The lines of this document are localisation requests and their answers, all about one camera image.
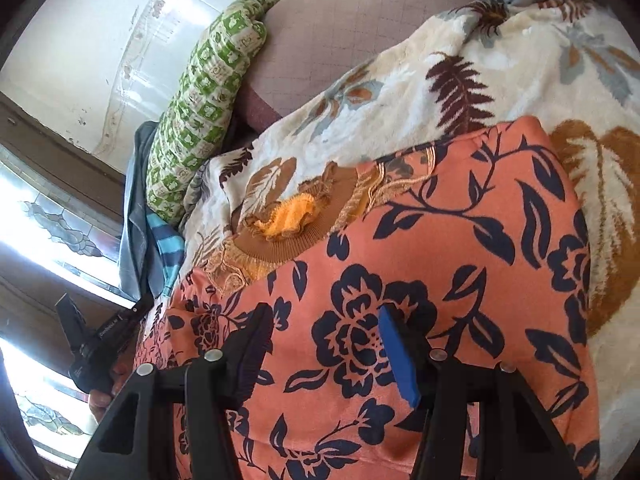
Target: leaf-patterned blanket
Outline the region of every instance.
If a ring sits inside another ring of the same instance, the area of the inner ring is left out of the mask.
[[[612,478],[640,437],[639,60],[620,22],[592,0],[527,8],[476,2],[433,16],[253,146],[201,168],[185,198],[180,277],[203,265],[243,219],[291,197],[329,161],[354,166],[534,115],[574,183],[588,226],[600,478]],[[538,161],[541,182],[553,178],[549,167]]]

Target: white wall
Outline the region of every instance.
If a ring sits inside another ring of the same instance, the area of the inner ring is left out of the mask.
[[[137,88],[123,92],[116,82],[122,81],[131,51],[127,45],[149,1],[47,0],[2,68],[0,91],[51,130],[124,172],[136,127],[156,120],[168,103],[206,26],[203,17],[213,19],[233,0],[191,0],[197,15],[188,8],[165,9],[161,37],[133,56]],[[115,115],[117,124],[110,129]]]

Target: blue gripper pad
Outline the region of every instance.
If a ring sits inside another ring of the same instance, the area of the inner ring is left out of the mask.
[[[391,371],[396,379],[396,384],[398,384],[400,396],[415,409],[420,403],[420,392],[415,377],[414,362],[407,353],[398,330],[396,330],[396,322],[385,306],[380,307],[378,327],[386,357],[389,359]]]

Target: orange dress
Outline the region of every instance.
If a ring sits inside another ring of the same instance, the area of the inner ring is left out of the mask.
[[[572,185],[535,118],[327,166],[268,206],[176,289],[136,364],[184,364],[274,311],[253,397],[228,414],[247,480],[408,477],[421,425],[401,399],[378,309],[417,312],[430,343],[465,363],[515,364],[584,478],[599,462],[587,348],[590,251]],[[190,478],[184,410],[180,477]],[[462,476],[474,476],[468,410]]]

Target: metal screw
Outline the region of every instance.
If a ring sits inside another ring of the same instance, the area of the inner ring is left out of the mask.
[[[149,375],[154,371],[154,366],[151,363],[142,363],[137,369],[136,373],[140,376]]]
[[[512,365],[511,363],[506,363],[504,361],[502,361],[500,363],[500,370],[502,370],[503,372],[507,373],[507,374],[513,374],[514,371],[517,370],[517,368]]]
[[[434,361],[446,361],[449,355],[442,348],[434,348],[429,352],[429,357]]]
[[[218,350],[217,348],[209,350],[206,354],[204,354],[204,358],[210,363],[220,361],[220,359],[222,359],[222,350]]]

